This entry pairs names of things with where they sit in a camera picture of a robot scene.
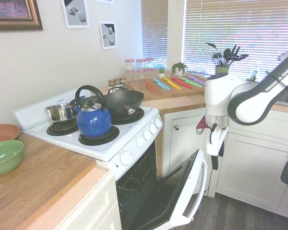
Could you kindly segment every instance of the stove knob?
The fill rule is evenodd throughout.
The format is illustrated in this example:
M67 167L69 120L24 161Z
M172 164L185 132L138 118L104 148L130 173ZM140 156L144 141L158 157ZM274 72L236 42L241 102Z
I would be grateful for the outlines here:
M152 138L152 135L150 134L148 130L144 131L144 138L145 140L150 140L150 138Z
M138 147L141 147L141 146L144 144L144 142L145 142L145 139L144 139L144 138L137 138L137 140L136 140L136 145L137 145Z
M123 165L128 165L133 161L133 156L129 152L123 152L120 155L120 161Z
M160 127L162 126L161 120L160 120L160 119L157 119L157 120L155 121L155 125L156 125L158 128L160 128Z
M155 133L157 132L156 126L155 126L155 125L150 125L149 131L150 131L152 134L155 134Z

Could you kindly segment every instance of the oven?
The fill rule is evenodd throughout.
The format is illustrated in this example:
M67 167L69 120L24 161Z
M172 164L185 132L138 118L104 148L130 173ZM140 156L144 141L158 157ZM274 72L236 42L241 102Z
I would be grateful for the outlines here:
M156 170L156 137L162 120L156 108L140 106L132 120L112 118L114 135L83 140L75 118L53 122L46 107L68 103L77 89L13 111L20 130L35 138L94 158L115 175L123 230L169 230L191 222L204 194L207 164L201 150L193 153L169 175ZM82 91L82 96L90 93ZM202 184L192 209L184 213L200 171Z

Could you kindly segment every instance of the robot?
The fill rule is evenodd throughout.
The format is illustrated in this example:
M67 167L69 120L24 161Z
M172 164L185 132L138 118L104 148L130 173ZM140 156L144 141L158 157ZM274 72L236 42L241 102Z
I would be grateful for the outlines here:
M219 73L205 83L205 116L196 127L197 134L210 129L206 139L207 154L212 156L213 169L217 156L223 156L224 139L229 117L241 125L255 125L265 119L272 105L288 92L288 52L283 61L260 83L239 80Z

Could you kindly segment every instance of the oven door handle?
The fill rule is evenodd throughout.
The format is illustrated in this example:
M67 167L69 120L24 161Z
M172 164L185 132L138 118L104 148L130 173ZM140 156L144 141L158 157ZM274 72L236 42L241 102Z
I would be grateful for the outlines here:
M201 182L201 186L200 186L200 191L198 192L197 198L195 200L195 203L191 209L191 211L189 212L189 214L187 215L187 218L190 220L190 222L193 220L193 217L200 205L200 202L202 201L202 198L204 196L204 191L205 191L205 186L206 186L206 180L207 180L207 162L205 161L205 158L203 157L202 160L202 182Z

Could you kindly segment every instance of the blue kettle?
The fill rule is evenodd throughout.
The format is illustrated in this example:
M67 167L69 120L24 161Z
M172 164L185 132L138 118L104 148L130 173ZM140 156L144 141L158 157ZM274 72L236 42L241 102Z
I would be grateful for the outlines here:
M96 94L100 98L101 104L89 102L83 105L80 99L81 90L89 90ZM111 114L106 108L106 100L99 89L91 85L84 85L77 90L75 101L80 108L77 115L77 124L83 136L96 138L107 134L111 130Z

